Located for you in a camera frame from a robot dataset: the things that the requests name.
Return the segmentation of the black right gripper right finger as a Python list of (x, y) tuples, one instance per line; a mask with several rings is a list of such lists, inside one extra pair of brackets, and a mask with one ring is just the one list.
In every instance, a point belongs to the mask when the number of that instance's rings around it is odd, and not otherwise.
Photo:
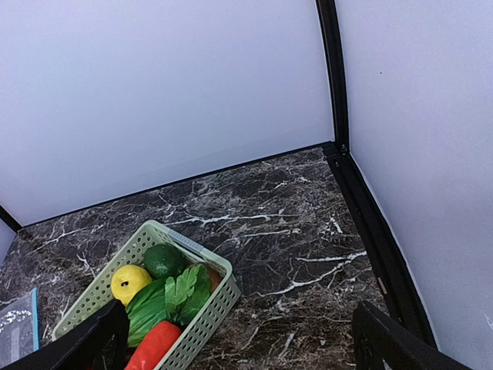
[(414, 337), (369, 301), (353, 313), (357, 369), (466, 369), (467, 366)]

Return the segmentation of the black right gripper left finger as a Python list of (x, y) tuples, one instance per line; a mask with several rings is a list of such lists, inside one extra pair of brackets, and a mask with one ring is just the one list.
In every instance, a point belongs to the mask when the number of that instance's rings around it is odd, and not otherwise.
[(114, 369), (125, 368), (129, 319), (120, 301), (112, 300), (61, 338), (7, 365), (7, 369), (87, 369), (111, 340)]

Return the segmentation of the clear zip top bag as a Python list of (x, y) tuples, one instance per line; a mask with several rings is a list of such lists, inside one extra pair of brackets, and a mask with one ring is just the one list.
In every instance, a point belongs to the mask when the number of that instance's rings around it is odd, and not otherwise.
[(1, 310), (1, 368), (39, 350), (38, 289)]

